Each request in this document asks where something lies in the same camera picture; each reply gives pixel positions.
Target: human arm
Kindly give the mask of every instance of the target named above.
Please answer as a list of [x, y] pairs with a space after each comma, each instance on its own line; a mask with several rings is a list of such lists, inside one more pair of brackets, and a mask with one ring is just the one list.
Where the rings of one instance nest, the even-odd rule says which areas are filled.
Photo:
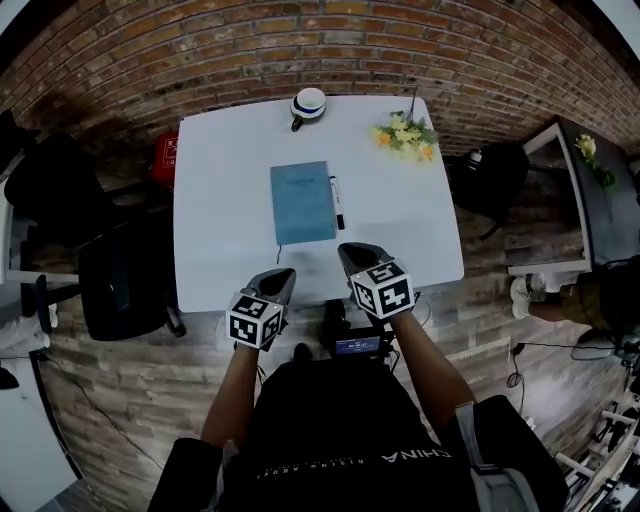
[[241, 447], [253, 414], [259, 350], [238, 344], [220, 390], [205, 419], [200, 439], [222, 448], [233, 440]]
[[456, 406], [474, 402], [465, 380], [442, 355], [410, 311], [391, 317], [400, 350], [409, 368], [420, 406], [436, 431], [456, 414]]

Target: white shoe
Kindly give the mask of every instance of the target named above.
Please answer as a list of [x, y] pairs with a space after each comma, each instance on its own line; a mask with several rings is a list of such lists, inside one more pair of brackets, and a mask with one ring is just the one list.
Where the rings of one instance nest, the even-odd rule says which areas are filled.
[[529, 304], [531, 304], [531, 292], [527, 289], [525, 277], [516, 277], [511, 283], [509, 295], [513, 301], [511, 312], [514, 318], [522, 320], [529, 316]]

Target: brick wall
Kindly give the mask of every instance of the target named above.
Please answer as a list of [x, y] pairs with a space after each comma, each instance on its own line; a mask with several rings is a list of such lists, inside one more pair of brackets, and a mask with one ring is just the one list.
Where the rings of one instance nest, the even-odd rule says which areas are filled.
[[187, 115], [292, 96], [425, 99], [445, 153], [562, 114], [640, 149], [640, 94], [550, 0], [78, 0], [0, 78], [24, 126], [138, 151]]

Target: black shirt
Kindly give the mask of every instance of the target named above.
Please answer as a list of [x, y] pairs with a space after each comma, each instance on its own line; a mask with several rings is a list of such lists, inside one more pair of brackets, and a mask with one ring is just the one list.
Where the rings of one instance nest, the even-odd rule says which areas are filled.
[[[506, 398], [476, 405], [475, 415], [485, 461], [522, 471], [540, 510], [561, 511], [560, 469]], [[224, 471], [219, 510], [477, 510], [455, 419], [443, 437], [433, 442], [380, 363], [289, 363], [262, 388], [247, 446]], [[221, 461], [219, 448], [176, 441], [149, 510], [205, 509]]]

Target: flower bouquet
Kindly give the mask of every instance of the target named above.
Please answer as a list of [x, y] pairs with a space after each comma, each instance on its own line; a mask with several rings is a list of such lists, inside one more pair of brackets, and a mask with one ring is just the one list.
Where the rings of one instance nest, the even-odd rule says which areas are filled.
[[582, 153], [584, 162], [593, 170], [600, 186], [603, 189], [613, 187], [616, 184], [615, 175], [609, 169], [601, 167], [596, 160], [596, 141], [583, 133], [576, 139], [576, 147]]
[[437, 134], [425, 126], [424, 118], [416, 123], [410, 114], [391, 112], [389, 126], [374, 126], [373, 138], [379, 147], [387, 148], [405, 160], [431, 162], [433, 148], [438, 141]]

